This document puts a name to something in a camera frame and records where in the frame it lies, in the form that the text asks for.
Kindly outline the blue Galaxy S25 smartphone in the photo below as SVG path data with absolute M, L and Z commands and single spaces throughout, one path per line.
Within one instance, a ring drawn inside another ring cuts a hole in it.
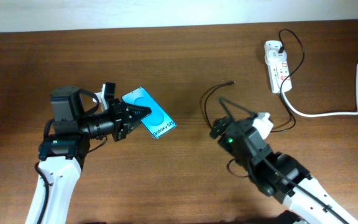
M 143 87 L 139 87 L 123 95 L 122 100 L 125 103 L 149 107 L 151 109 L 151 113 L 142 119 L 142 124 L 155 139 L 164 136 L 177 126 L 176 122 L 174 122 Z

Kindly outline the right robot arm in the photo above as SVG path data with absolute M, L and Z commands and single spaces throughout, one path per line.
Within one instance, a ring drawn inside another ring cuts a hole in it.
M 269 113 L 258 113 L 234 121 L 217 119 L 210 132 L 213 139 L 247 171 L 260 192 L 273 197 L 286 210 L 273 223 L 357 223 L 293 157 L 273 152 L 265 142 L 273 124 Z

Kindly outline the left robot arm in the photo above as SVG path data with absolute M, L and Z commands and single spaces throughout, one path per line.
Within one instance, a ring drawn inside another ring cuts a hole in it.
M 149 107 L 115 98 L 114 89 L 114 83 L 105 83 L 100 94 L 77 86 L 51 92 L 53 118 L 45 125 L 34 166 L 39 176 L 27 223 L 65 223 L 85 157 L 92 152 L 90 141 L 106 144 L 108 135 L 123 140 L 151 114 Z

